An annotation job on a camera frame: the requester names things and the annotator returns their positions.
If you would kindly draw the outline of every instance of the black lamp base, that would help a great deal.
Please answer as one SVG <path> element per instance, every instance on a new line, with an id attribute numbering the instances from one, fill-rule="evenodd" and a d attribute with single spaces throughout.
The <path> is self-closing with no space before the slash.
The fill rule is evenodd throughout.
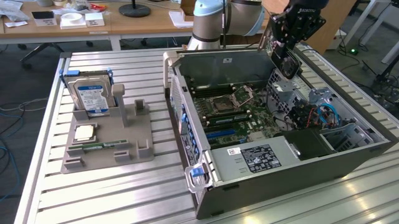
<path id="1" fill-rule="evenodd" d="M 136 4 L 136 9 L 134 9 L 133 5 L 128 4 L 118 7 L 118 13 L 128 17 L 137 18 L 137 17 L 148 16 L 150 13 L 150 9 L 146 6 L 138 4 Z"/>

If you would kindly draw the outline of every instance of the gray 3d-printed holder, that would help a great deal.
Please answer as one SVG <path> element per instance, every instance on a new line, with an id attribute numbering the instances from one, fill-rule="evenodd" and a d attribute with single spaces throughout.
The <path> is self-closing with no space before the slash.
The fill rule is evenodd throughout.
<path id="1" fill-rule="evenodd" d="M 61 173 L 108 168 L 153 160 L 149 108 L 144 100 L 134 100 L 133 105 L 124 105 L 124 85 L 112 86 L 117 107 L 109 108 L 109 116 L 89 118 L 85 110 L 73 111 Z M 93 139 L 73 142 L 76 128 L 81 125 L 94 127 Z M 120 140 L 113 147 L 81 147 Z"/>

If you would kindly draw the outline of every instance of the motherboard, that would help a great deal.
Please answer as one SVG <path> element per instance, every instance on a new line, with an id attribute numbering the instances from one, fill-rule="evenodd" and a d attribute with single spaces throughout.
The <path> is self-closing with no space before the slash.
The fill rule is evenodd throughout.
<path id="1" fill-rule="evenodd" d="M 190 92 L 210 149 L 272 138 L 280 133 L 250 84 Z"/>

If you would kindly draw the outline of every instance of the gray carpet floor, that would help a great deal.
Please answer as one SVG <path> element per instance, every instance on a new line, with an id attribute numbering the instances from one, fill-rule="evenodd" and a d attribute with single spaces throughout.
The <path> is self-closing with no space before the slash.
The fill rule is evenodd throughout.
<path id="1" fill-rule="evenodd" d="M 356 19 L 358 13 L 354 16 L 346 18 L 342 30 L 346 32 Z M 370 20 L 366 20 L 361 25 L 352 41 L 346 48 L 356 47 L 357 38 L 361 36 L 365 28 L 370 24 Z M 188 37 L 176 38 L 177 44 L 186 44 Z M 380 27 L 377 33 L 369 40 L 366 47 L 368 52 L 360 50 L 357 56 L 360 61 L 364 60 L 376 71 L 383 70 L 387 65 L 380 63 L 384 55 L 393 47 L 399 40 L 399 34 L 385 27 Z M 108 41 L 93 41 L 94 46 L 88 47 L 85 42 L 69 42 L 60 43 L 60 47 L 66 52 L 85 52 L 85 51 L 102 51 L 110 50 L 110 44 Z M 148 39 L 148 45 L 144 47 L 140 44 L 140 40 L 126 40 L 121 42 L 122 49 L 141 49 L 141 48 L 164 48 L 172 45 L 170 38 L 153 38 Z M 16 45 L 9 45 L 8 49 L 0 54 L 0 105 L 4 103 L 25 102 L 36 98 L 48 97 L 52 78 L 54 76 L 57 67 L 58 52 L 53 48 L 45 49 L 40 54 L 29 60 L 32 64 L 32 70 L 24 70 L 20 67 L 20 58 L 32 50 L 37 44 L 28 44 L 28 50 L 20 50 Z M 334 65 L 337 69 L 352 65 L 356 61 L 348 57 L 340 55 L 334 50 L 326 51 L 324 54 L 326 60 Z M 392 75 L 399 73 L 399 65 L 395 66 Z M 373 80 L 373 74 L 370 71 L 361 69 L 361 64 L 349 67 L 344 70 L 344 74 L 356 82 L 369 85 Z M 37 108 L 45 105 L 45 102 L 38 102 L 26 107 L 26 109 Z M 6 114 L 20 115 L 21 111 L 13 111 Z M 14 214 L 18 206 L 18 195 L 26 178 L 30 158 L 33 154 L 34 144 L 37 140 L 37 134 L 40 130 L 44 110 L 36 112 L 25 112 L 24 114 L 24 126 L 9 138 L 2 141 L 6 144 L 8 149 L 13 152 L 16 164 L 20 171 L 21 185 L 13 192 L 13 197 L 0 202 L 0 224 L 9 224 L 13 222 Z M 14 121 L 16 118 L 0 116 L 0 131 Z M 5 160 L 0 160 L 0 170 L 5 165 Z M 14 170 L 12 166 L 8 167 L 5 172 L 0 175 L 0 195 L 5 195 L 13 188 L 16 183 Z"/>

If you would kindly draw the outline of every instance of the blue hard drive label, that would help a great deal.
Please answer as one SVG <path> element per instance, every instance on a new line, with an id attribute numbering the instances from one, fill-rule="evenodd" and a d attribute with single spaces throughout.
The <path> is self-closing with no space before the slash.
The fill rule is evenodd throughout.
<path id="1" fill-rule="evenodd" d="M 78 86 L 77 87 L 78 96 L 81 103 L 85 107 L 85 110 L 93 115 L 101 115 L 108 111 L 106 99 L 101 95 L 104 92 L 102 86 L 90 85 L 90 86 Z"/>
<path id="2" fill-rule="evenodd" d="M 274 152 L 272 151 L 269 145 L 242 149 L 241 154 L 252 173 L 257 173 L 262 170 L 281 166 L 281 163 L 274 156 Z"/>

